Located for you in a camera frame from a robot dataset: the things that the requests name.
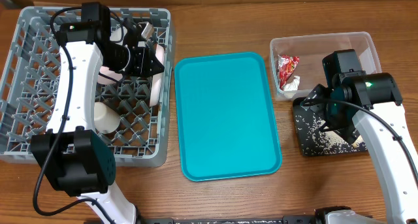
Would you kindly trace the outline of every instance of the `wooden table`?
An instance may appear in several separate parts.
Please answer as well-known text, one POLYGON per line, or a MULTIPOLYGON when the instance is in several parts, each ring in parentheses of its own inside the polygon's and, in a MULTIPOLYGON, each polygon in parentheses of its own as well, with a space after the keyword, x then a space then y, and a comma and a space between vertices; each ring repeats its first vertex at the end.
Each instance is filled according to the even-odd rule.
MULTIPOLYGON (((398 83, 412 140, 418 145, 418 2, 283 3, 169 9, 177 32, 176 61, 185 57, 254 51, 263 56, 270 71, 269 43, 273 38, 369 32, 382 70, 391 73, 398 83)), ((0 63, 5 62, 18 15, 19 11, 6 10, 1 16, 0 63)), ((291 102, 274 101, 283 152, 279 171, 270 176, 189 181, 180 169, 174 84, 172 81, 167 162, 159 168, 118 168, 116 176, 123 194, 145 217, 280 217, 312 214, 315 208, 346 205, 360 214, 385 219, 383 196, 369 155, 301 156, 291 102)), ((85 204, 53 217, 36 214, 32 193, 39 166, 0 162, 0 168, 0 222, 82 223, 97 218, 85 204)), ((54 191, 44 181, 39 200, 42 209, 55 210, 74 198, 54 191)))

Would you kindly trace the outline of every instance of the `plastic crate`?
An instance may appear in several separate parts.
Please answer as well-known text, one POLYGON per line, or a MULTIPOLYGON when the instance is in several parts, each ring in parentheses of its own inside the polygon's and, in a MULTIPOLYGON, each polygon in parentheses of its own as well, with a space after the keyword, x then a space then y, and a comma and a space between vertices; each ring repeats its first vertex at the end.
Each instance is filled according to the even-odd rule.
MULTIPOLYGON (((59 82, 59 46, 53 38, 50 17, 62 7, 26 7, 18 18, 0 81, 0 159, 10 163, 36 163, 31 153, 33 135, 45 132, 59 82)), ((170 12, 161 8, 111 8, 122 18, 150 22, 158 43, 165 48, 165 72, 159 104, 148 107, 152 78, 128 77, 122 84, 97 85, 95 101, 104 102, 121 116, 112 134, 98 133, 114 152, 118 166, 158 167, 167 158, 170 77, 174 65, 175 36, 170 12)), ((56 29, 80 21, 80 10, 55 20, 56 29)), ((112 20, 112 31, 119 23, 112 20)), ((69 146, 67 153, 72 152, 69 146)))
POLYGON ((276 99, 279 101, 294 100, 306 97, 317 84, 327 86, 322 59, 337 50, 354 49, 361 67, 367 74, 381 73, 378 53, 374 48, 371 36, 367 32, 335 33, 323 35, 304 35, 299 37, 276 38, 270 42, 270 60, 276 99), (292 76, 300 76, 296 91, 283 91, 279 88, 277 77, 278 57, 280 55, 298 56, 300 58, 292 76))

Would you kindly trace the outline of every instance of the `blue tray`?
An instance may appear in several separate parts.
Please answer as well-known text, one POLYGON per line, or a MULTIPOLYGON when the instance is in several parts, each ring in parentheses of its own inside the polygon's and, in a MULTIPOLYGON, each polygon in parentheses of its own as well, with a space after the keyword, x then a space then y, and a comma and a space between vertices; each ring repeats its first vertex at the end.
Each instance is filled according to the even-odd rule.
POLYGON ((187 178, 201 182, 279 169, 278 130, 260 55, 183 59, 174 77, 180 158, 187 178))

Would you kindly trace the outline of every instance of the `gray basket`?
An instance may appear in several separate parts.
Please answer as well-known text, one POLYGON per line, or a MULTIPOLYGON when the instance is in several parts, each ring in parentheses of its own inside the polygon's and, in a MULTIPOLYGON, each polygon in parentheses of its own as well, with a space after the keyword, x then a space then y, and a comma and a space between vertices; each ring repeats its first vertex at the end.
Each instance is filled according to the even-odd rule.
MULTIPOLYGON (((31 153, 33 135, 43 134, 52 114, 59 81, 59 46, 49 28, 51 15, 61 7, 27 7, 19 16, 0 81, 0 159, 10 163, 36 163, 31 153)), ((114 152, 118 166, 158 167, 167 158, 170 77, 176 44, 170 12, 161 8, 111 8, 122 18, 151 22, 165 48, 165 72, 159 105, 148 107, 151 78, 126 78, 122 84, 97 85, 95 101, 121 116, 116 132, 99 137, 114 152)), ((80 10, 55 20, 80 21, 80 10)), ((112 19, 112 31, 119 23, 112 19)))

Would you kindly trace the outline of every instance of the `clear plastic bin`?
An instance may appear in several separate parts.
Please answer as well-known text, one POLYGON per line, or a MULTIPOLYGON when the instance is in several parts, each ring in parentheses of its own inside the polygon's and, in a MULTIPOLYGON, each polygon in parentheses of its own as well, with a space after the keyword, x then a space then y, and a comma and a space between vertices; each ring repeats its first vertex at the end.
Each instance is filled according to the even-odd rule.
POLYGON ((327 86, 322 67, 322 59, 337 50, 354 49, 361 67, 367 74, 380 73, 378 53, 371 36, 367 32, 305 35, 299 37, 276 38, 270 42, 270 60, 279 101, 290 101, 305 97, 318 84, 327 86), (279 55, 298 56, 299 64, 286 83, 300 76, 296 91, 282 91, 277 76, 279 55))

